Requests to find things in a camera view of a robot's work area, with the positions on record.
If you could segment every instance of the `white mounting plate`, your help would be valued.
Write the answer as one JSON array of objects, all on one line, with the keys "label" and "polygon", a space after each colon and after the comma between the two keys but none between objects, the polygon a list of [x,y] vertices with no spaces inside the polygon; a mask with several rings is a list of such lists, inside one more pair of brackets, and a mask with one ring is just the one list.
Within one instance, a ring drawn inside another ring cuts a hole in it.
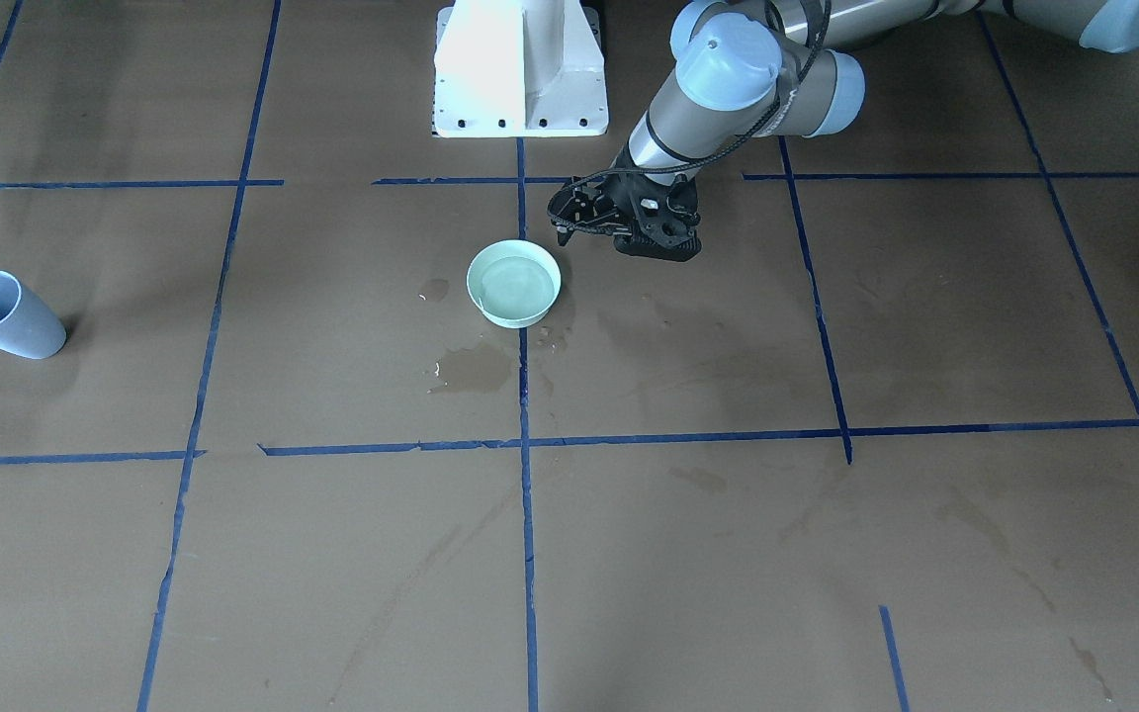
[{"label": "white mounting plate", "polygon": [[[525,91],[526,33],[519,15],[498,18],[498,22],[489,18],[492,22],[487,22],[483,31],[470,27],[469,50],[457,49],[456,52],[457,57],[466,56],[466,63],[435,54],[439,71],[434,81],[434,133],[443,139],[556,139],[605,133],[609,128],[609,101],[603,60],[598,59],[600,17],[596,10],[582,8],[579,0],[565,0],[565,3],[564,63],[550,84],[538,93]],[[435,43],[439,49],[453,10],[443,8],[439,13]],[[584,18],[587,27],[581,26]]]}]

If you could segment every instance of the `cable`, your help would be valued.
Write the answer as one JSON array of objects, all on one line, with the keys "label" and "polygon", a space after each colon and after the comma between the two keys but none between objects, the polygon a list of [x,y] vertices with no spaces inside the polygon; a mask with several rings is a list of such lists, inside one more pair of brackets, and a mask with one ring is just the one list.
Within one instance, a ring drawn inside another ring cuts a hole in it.
[{"label": "cable", "polygon": [[[771,3],[771,0],[768,0],[768,2],[764,3],[764,14],[765,18],[768,18],[768,27],[772,28],[772,31],[778,31],[784,34],[785,26],[781,22],[781,17],[779,17],[779,13],[777,11],[776,6]],[[682,172],[704,169],[711,165],[711,163],[716,163],[722,161],[723,158],[727,158],[731,154],[736,153],[738,148],[744,146],[747,140],[754,139],[754,136],[759,134],[759,131],[762,131],[764,125],[771,123],[772,117],[777,116],[777,113],[781,114],[781,121],[785,121],[785,117],[787,116],[788,112],[790,112],[790,105],[794,104],[794,98],[798,93],[798,88],[803,85],[805,76],[808,76],[808,72],[811,71],[811,66],[813,66],[814,60],[817,60],[820,57],[820,52],[822,52],[823,50],[823,38],[826,38],[826,35],[828,34],[828,21],[831,17],[833,17],[833,0],[823,0],[823,14],[822,17],[820,18],[820,27],[813,35],[813,41],[811,41],[810,46],[811,50],[808,54],[808,58],[803,63],[803,67],[798,68],[797,82],[795,82],[794,89],[790,90],[790,92],[786,96],[785,100],[781,100],[781,80],[777,77],[776,99],[772,100],[771,105],[768,105],[768,112],[764,112],[763,116],[760,116],[759,121],[754,122],[754,125],[749,128],[749,131],[746,131],[746,133],[743,133],[740,136],[737,136],[737,139],[732,140],[727,148],[715,150],[714,154],[711,154],[705,158],[690,161],[688,163],[681,163],[681,165],[678,166],[669,166],[665,169],[642,169],[639,166],[626,167],[626,169],[616,169],[616,167],[605,169],[603,171],[597,171],[595,174],[591,174],[589,177],[582,177],[579,180],[574,180],[567,185],[560,186],[560,189],[557,190],[556,195],[552,195],[551,202],[548,203],[548,218],[550,218],[551,224],[557,226],[557,229],[560,229],[562,231],[570,230],[570,231],[582,231],[582,234],[588,234],[588,235],[609,235],[609,230],[607,229],[597,229],[596,227],[583,224],[583,222],[570,221],[566,220],[566,218],[556,215],[556,213],[551,211],[551,203],[556,202],[557,195],[560,195],[566,190],[581,188],[583,185],[588,185],[588,182],[600,180],[604,179],[605,177],[614,177],[623,174],[669,175],[669,174],[682,174]]]}]

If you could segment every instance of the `cup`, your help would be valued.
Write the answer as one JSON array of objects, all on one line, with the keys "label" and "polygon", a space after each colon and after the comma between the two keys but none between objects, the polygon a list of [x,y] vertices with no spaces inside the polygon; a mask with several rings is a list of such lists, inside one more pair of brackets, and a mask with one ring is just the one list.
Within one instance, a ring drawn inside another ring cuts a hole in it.
[{"label": "cup", "polygon": [[26,359],[46,359],[66,338],[56,313],[15,275],[0,270],[0,349]]},{"label": "cup", "polygon": [[503,239],[477,253],[465,278],[484,317],[505,328],[536,324],[560,294],[560,267],[538,244]]}]

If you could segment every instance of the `black object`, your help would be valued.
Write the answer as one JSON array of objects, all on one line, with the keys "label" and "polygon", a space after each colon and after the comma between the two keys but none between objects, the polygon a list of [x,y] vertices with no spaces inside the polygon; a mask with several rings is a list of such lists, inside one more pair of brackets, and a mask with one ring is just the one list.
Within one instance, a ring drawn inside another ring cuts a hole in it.
[{"label": "black object", "polygon": [[[615,169],[633,169],[636,162],[623,149]],[[679,174],[670,186],[640,172],[611,174],[598,188],[589,185],[566,190],[575,177],[557,191],[548,211],[559,221],[557,244],[565,247],[575,230],[609,235],[623,255],[687,262],[700,252],[697,238],[697,186]]]}]

